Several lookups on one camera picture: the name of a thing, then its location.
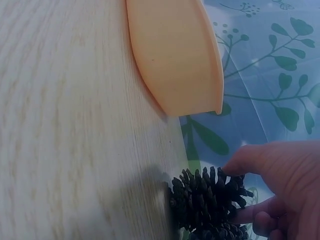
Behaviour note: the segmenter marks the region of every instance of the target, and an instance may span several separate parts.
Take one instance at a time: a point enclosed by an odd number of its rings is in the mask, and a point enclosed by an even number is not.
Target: plastic tablecloth
[[[191,170],[223,166],[246,144],[320,137],[320,1],[204,0],[224,71],[222,115],[180,118]],[[272,195],[248,175],[248,205]],[[252,232],[250,239],[263,239]]]

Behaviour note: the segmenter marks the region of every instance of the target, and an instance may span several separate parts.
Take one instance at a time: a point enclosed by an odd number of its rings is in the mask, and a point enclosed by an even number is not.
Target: pine cone
[[[193,240],[247,240],[245,226],[228,222],[237,214],[236,202],[242,209],[247,202],[241,196],[253,197],[244,188],[245,176],[231,177],[226,184],[227,175],[222,169],[212,166],[210,173],[205,167],[202,177],[199,170],[191,174],[189,169],[182,170],[180,180],[173,178],[173,192],[169,188],[172,217],[178,228],[192,232]]]

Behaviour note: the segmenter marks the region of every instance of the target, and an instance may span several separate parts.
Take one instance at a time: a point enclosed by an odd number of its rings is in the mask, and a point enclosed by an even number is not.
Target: orange plastic container
[[[134,58],[169,116],[222,111],[224,76],[201,0],[127,0]]]

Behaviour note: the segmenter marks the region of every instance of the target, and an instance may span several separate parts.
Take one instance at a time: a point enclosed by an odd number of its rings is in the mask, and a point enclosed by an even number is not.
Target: wooden table
[[[0,1],[0,239],[168,239],[179,120],[135,66],[125,0]]]

